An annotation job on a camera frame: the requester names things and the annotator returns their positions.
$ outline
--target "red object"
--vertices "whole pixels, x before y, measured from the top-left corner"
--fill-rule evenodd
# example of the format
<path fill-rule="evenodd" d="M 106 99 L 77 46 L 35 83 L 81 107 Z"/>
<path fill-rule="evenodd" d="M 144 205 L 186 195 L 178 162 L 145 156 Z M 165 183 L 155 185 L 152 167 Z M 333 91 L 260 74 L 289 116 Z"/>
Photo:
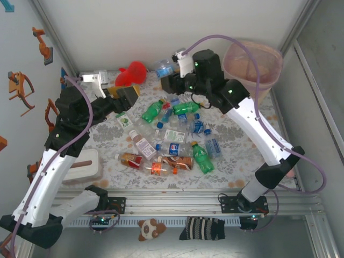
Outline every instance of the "red object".
<path fill-rule="evenodd" d="M 117 76 L 115 86 L 130 86 L 132 83 L 140 84 L 147 77 L 147 69 L 143 63 L 132 62 L 127 69 L 120 68 L 121 73 Z"/>
<path fill-rule="evenodd" d="M 162 109 L 168 109 L 170 107 L 170 103 L 166 103 L 164 106 L 162 106 Z"/>

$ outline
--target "plastic bottle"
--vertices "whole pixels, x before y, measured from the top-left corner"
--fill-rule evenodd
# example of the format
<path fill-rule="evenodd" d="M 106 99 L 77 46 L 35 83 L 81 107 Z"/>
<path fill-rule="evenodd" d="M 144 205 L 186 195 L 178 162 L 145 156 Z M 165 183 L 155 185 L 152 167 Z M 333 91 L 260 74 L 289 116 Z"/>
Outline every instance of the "plastic bottle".
<path fill-rule="evenodd" d="M 129 132 L 130 138 L 133 140 L 136 149 L 148 160 L 156 157 L 157 153 L 153 146 L 137 133 L 137 131 L 132 130 Z"/>
<path fill-rule="evenodd" d="M 178 156 L 172 156 L 172 157 L 163 157 L 159 156 L 157 157 L 158 162 L 165 163 L 169 165 L 170 167 L 177 168 L 177 169 L 183 169 L 183 170 L 192 170 L 194 167 L 194 159 L 191 157 L 178 157 Z"/>
<path fill-rule="evenodd" d="M 162 129 L 163 123 L 161 122 L 158 122 L 156 127 L 159 128 L 159 130 L 157 130 L 157 137 L 161 140 L 176 142 L 179 144 L 185 143 L 185 140 L 187 138 L 186 133 L 172 129 Z"/>
<path fill-rule="evenodd" d="M 163 103 L 163 99 L 161 99 L 158 102 L 154 102 L 152 105 L 150 105 L 147 111 L 142 114 L 142 119 L 151 123 L 154 118 L 160 113 Z"/>
<path fill-rule="evenodd" d="M 176 144 L 174 142 L 163 142 L 155 145 L 155 149 L 164 155 L 192 157 L 193 150 L 190 144 Z"/>
<path fill-rule="evenodd" d="M 176 65 L 172 60 L 164 59 L 154 64 L 154 70 L 159 79 L 173 74 Z"/>
<path fill-rule="evenodd" d="M 193 148 L 193 157 L 195 158 L 199 168 L 203 174 L 207 174 L 214 170 L 214 165 L 211 163 L 208 154 L 205 149 L 198 145 L 196 141 L 191 143 Z"/>
<path fill-rule="evenodd" d="M 153 129 L 147 121 L 138 117 L 134 121 L 134 126 L 135 126 L 135 128 L 133 128 L 133 129 L 136 129 L 136 131 L 139 134 L 141 134 L 143 137 L 145 137 L 148 141 L 154 140 L 155 129 Z"/>
<path fill-rule="evenodd" d="M 169 176 L 178 174 L 177 168 L 172 168 L 169 165 L 160 162 L 144 163 L 142 169 L 140 170 L 145 174 L 154 176 Z"/>
<path fill-rule="evenodd" d="M 142 169 L 142 166 L 144 165 L 144 157 L 133 153 L 117 153 L 115 154 L 114 158 L 118 160 L 122 165 L 137 170 Z"/>
<path fill-rule="evenodd" d="M 196 112 L 199 109 L 199 105 L 194 102 L 183 103 L 175 105 L 173 107 L 174 114 L 185 114 L 188 112 Z"/>
<path fill-rule="evenodd" d="M 203 133 L 204 124 L 200 120 L 194 120 L 194 121 L 188 122 L 187 131 L 190 133 Z"/>
<path fill-rule="evenodd" d="M 205 147 L 211 159 L 221 158 L 222 152 L 218 140 L 211 135 L 211 130 L 204 130 L 205 134 Z"/>

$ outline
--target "sock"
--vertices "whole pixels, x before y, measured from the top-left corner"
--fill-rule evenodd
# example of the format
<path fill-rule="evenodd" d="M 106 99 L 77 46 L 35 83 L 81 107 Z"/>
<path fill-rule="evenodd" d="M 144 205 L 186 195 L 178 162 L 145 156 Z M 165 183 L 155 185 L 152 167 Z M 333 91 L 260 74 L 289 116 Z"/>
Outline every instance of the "sock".
<path fill-rule="evenodd" d="M 220 240 L 225 238 L 225 221 L 216 218 L 188 217 L 179 240 Z"/>

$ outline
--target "green soda bottle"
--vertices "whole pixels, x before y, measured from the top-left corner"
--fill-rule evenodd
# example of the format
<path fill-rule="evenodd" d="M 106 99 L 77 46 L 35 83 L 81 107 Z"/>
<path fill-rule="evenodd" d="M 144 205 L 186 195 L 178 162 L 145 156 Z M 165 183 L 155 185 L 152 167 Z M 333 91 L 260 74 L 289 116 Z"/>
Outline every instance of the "green soda bottle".
<path fill-rule="evenodd" d="M 203 174 L 213 171 L 214 165 L 211 163 L 205 149 L 200 147 L 196 141 L 193 141 L 191 146 L 193 148 L 193 157 L 195 158 Z"/>
<path fill-rule="evenodd" d="M 174 114 L 185 114 L 188 112 L 195 112 L 199 109 L 199 105 L 194 102 L 183 103 L 173 107 Z"/>
<path fill-rule="evenodd" d="M 147 111 L 142 114 L 142 119 L 151 123 L 154 118 L 160 113 L 163 106 L 163 99 L 159 100 L 158 102 L 154 102 L 152 105 L 149 106 Z"/>

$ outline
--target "stuffed animal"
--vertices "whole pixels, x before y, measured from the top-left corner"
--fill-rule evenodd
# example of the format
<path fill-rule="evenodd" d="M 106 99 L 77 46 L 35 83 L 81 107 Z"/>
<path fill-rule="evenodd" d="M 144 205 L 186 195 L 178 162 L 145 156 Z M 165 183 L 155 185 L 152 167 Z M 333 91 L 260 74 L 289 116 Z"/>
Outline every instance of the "stuffed animal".
<path fill-rule="evenodd" d="M 159 234 L 162 234 L 166 230 L 165 224 L 156 223 L 155 219 L 140 220 L 139 226 L 141 228 L 139 241 L 145 241 L 145 240 L 157 238 Z"/>

